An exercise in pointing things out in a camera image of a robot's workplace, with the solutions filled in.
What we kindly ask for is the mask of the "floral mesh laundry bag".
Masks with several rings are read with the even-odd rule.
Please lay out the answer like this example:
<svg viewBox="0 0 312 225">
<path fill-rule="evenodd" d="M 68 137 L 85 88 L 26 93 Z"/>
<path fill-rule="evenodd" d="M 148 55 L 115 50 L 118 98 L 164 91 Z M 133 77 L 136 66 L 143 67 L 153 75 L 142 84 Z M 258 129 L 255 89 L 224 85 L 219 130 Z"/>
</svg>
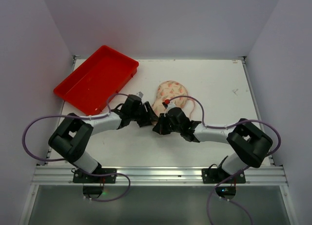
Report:
<svg viewBox="0 0 312 225">
<path fill-rule="evenodd" d="M 157 89 L 156 92 L 156 99 L 152 104 L 152 109 L 154 113 L 159 117 L 161 113 L 165 113 L 165 107 L 162 105 L 162 103 L 166 99 L 171 99 L 177 96 L 185 95 L 188 96 L 189 93 L 185 86 L 183 86 L 181 83 L 173 80 L 168 80 L 162 82 Z M 193 108 L 189 112 L 188 118 L 191 119 L 192 114 L 195 110 L 195 101 L 188 98 L 188 97 L 179 97 L 173 100 L 173 103 L 180 108 L 184 108 L 188 101 L 191 101 L 193 103 Z"/>
</svg>

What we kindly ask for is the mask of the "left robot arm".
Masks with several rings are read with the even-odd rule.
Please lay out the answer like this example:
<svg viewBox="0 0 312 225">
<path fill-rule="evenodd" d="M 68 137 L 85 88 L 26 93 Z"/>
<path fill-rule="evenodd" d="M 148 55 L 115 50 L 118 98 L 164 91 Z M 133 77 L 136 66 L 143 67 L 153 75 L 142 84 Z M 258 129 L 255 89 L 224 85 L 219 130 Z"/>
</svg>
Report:
<svg viewBox="0 0 312 225">
<path fill-rule="evenodd" d="M 136 122 L 139 127 L 150 126 L 158 121 L 149 102 L 142 102 L 137 95 L 128 95 L 125 102 L 102 115 L 88 117 L 68 114 L 51 135 L 48 144 L 67 162 L 83 173 L 94 176 L 101 168 L 87 151 L 92 135 L 119 130 Z"/>
</svg>

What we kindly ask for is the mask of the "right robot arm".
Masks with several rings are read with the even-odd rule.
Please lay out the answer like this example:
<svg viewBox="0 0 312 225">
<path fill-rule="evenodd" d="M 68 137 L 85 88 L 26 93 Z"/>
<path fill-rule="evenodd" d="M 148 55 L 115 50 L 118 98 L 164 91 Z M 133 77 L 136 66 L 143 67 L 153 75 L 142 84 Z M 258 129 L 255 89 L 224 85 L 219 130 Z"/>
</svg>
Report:
<svg viewBox="0 0 312 225">
<path fill-rule="evenodd" d="M 245 167 L 259 168 L 273 144 L 252 122 L 241 118 L 239 123 L 229 129 L 208 128 L 201 121 L 190 120 L 181 108 L 174 107 L 160 114 L 153 131 L 160 135 L 176 132 L 188 142 L 228 143 L 234 153 L 226 156 L 215 171 L 207 171 L 210 178 L 222 181 Z"/>
</svg>

